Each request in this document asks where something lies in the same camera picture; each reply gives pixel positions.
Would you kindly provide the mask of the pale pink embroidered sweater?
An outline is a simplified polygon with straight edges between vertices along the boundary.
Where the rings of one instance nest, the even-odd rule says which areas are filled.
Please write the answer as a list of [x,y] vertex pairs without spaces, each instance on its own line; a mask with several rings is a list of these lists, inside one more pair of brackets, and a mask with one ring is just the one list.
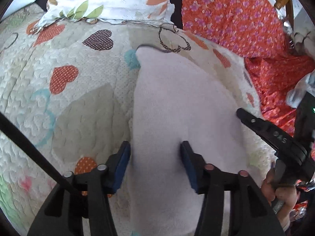
[[238,106],[219,80],[181,55],[141,46],[136,57],[131,223],[140,235],[185,235],[196,228],[202,197],[190,186],[180,144],[188,141],[223,171],[245,169]]

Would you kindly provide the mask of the heart patterned quilted bedspread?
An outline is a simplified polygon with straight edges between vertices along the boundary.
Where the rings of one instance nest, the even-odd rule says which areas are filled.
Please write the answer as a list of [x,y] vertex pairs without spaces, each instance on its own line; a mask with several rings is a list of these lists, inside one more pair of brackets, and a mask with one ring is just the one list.
[[243,58],[212,41],[149,25],[68,20],[31,34],[42,15],[32,4],[1,23],[1,112],[60,172],[81,160],[105,162],[130,139],[141,44],[180,47],[239,106],[261,115]]

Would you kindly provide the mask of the red floral fabric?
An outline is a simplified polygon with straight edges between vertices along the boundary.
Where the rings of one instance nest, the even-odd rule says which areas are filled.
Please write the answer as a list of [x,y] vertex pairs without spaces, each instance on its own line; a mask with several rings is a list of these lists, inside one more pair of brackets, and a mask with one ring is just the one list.
[[245,58],[263,117],[294,134],[295,109],[289,90],[314,70],[309,56],[295,56],[268,0],[182,0],[183,29]]

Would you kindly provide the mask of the white floral pillow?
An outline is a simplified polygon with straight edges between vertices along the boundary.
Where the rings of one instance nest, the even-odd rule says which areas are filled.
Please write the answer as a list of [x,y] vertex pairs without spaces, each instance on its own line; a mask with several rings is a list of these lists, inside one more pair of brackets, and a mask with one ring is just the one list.
[[160,26],[171,23],[174,10],[175,6],[169,0],[47,0],[47,12],[35,25],[34,31],[60,19]]

